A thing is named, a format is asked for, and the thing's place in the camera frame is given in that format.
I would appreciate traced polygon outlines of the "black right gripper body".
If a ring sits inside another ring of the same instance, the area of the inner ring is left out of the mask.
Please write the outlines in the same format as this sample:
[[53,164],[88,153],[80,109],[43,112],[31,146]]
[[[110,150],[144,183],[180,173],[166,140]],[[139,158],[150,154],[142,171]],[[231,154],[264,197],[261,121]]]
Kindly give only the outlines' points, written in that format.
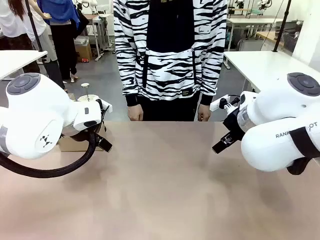
[[223,121],[223,125],[229,130],[229,132],[224,136],[227,140],[242,140],[245,135],[245,132],[241,129],[238,123],[237,117],[239,112],[239,107],[236,107]]

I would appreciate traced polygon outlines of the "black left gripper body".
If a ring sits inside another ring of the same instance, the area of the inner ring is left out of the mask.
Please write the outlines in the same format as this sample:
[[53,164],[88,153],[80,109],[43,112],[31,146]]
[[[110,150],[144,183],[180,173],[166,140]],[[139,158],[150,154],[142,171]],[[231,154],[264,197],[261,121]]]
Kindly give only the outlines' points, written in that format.
[[73,126],[66,126],[62,129],[62,138],[71,138],[76,142],[92,142],[94,139],[94,133],[89,129],[77,130]]

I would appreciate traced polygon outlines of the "person's left hand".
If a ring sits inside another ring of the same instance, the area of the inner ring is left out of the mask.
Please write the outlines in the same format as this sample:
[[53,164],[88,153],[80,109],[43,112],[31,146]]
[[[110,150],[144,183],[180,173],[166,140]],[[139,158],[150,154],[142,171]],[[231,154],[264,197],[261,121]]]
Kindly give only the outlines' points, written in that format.
[[209,105],[199,104],[197,109],[197,120],[199,122],[208,122],[211,117]]

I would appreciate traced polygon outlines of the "person's right hand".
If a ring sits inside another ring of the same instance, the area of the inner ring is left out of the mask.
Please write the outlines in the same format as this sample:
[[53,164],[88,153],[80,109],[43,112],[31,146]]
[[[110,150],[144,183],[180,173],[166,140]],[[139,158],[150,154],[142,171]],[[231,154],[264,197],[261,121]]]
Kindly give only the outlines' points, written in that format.
[[130,121],[143,121],[144,112],[140,104],[128,106],[127,109],[127,115]]

